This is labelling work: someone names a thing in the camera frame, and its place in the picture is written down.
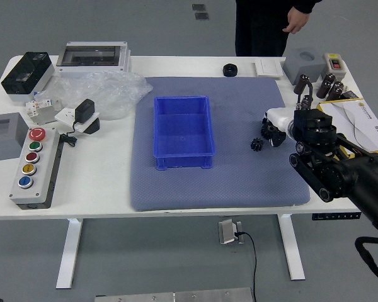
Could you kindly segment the person's left hand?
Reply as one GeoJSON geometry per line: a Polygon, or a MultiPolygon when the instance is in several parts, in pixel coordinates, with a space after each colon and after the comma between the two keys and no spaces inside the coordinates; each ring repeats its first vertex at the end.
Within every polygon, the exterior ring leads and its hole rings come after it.
{"type": "Polygon", "coordinates": [[[309,21],[309,14],[302,13],[295,8],[291,8],[287,14],[288,25],[282,30],[286,33],[296,34],[301,31],[301,29],[309,21]]]}

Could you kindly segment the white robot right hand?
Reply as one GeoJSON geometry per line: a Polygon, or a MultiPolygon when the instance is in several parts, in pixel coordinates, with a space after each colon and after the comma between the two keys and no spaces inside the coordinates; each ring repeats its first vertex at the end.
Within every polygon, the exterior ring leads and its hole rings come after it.
{"type": "Polygon", "coordinates": [[[263,119],[261,135],[272,147],[279,147],[287,137],[293,139],[294,109],[271,108],[263,119]]]}

